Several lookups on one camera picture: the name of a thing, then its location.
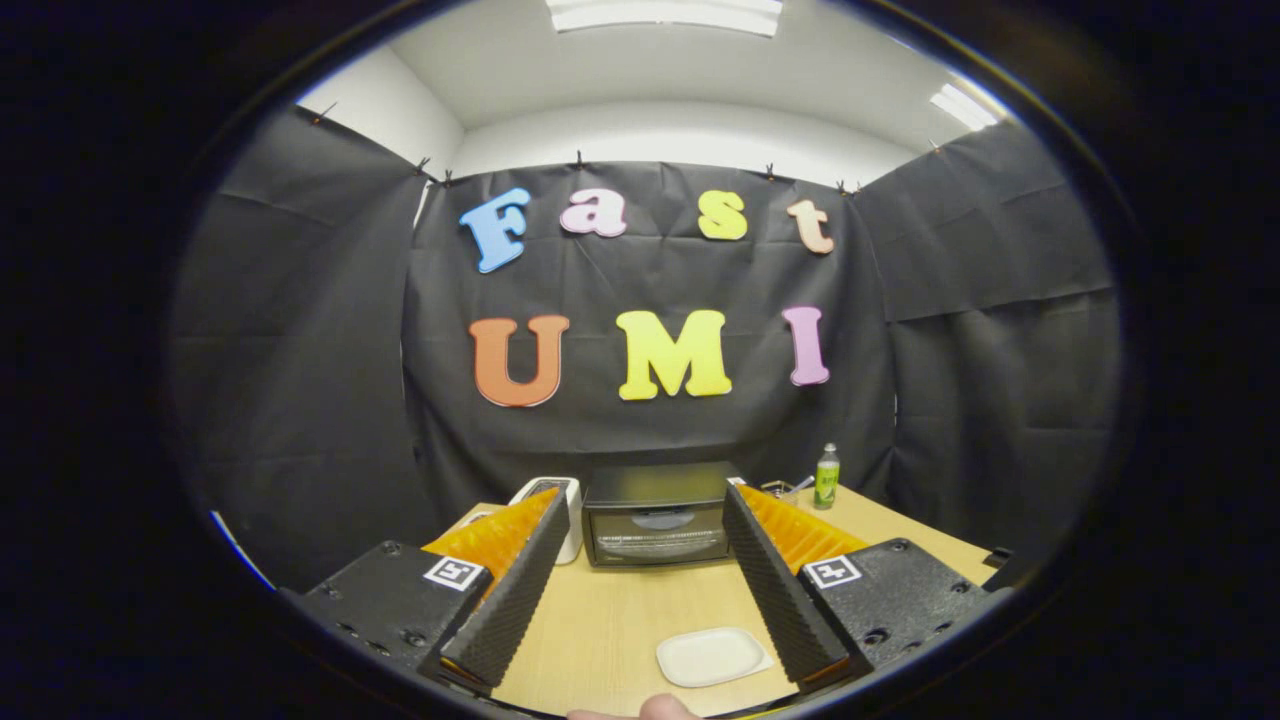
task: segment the screw hole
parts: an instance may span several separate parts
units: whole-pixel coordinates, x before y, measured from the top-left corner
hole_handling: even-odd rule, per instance
[[[415,633],[413,630],[404,630],[401,633],[401,638],[413,647],[426,647],[426,638],[421,633]]]
[[[888,630],[884,630],[883,628],[877,628],[863,635],[864,644],[879,644],[887,639],[888,639]]]

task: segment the yellow letter m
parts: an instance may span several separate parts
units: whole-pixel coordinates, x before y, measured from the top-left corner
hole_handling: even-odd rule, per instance
[[[627,333],[627,382],[618,388],[622,400],[652,400],[658,396],[658,386],[649,379],[650,366],[669,396],[680,392],[686,370],[690,377],[685,391],[689,395],[724,395],[733,388],[724,375],[721,352],[722,313],[694,310],[685,319],[677,341],[671,340],[657,315],[645,310],[623,313],[617,323]]]

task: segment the white container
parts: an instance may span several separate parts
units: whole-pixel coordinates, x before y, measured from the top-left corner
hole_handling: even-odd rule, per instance
[[[662,641],[658,666],[682,688],[705,688],[767,670],[773,659],[742,628],[712,628]]]
[[[582,547],[582,493],[579,489],[577,478],[534,478],[525,483],[525,487],[520,488],[516,497],[512,497],[507,505],[515,505],[529,497],[540,482],[553,482],[563,486],[564,502],[568,505],[568,533],[564,536],[564,543],[561,546],[559,555],[556,556],[556,564],[567,565],[577,557],[577,551]]]

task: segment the white wall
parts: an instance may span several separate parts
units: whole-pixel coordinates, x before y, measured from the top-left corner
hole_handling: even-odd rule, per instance
[[[453,177],[582,160],[722,165],[852,190],[914,159],[877,137],[776,110],[713,102],[614,102],[524,115],[468,131]]]
[[[365,55],[307,92],[298,105],[442,176],[462,142],[462,126],[390,46]]]

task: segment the green bottle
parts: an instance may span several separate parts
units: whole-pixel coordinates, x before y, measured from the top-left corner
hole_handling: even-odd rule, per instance
[[[836,503],[836,486],[840,483],[840,459],[836,457],[836,443],[828,442],[818,459],[818,471],[814,473],[813,506],[826,510]]]

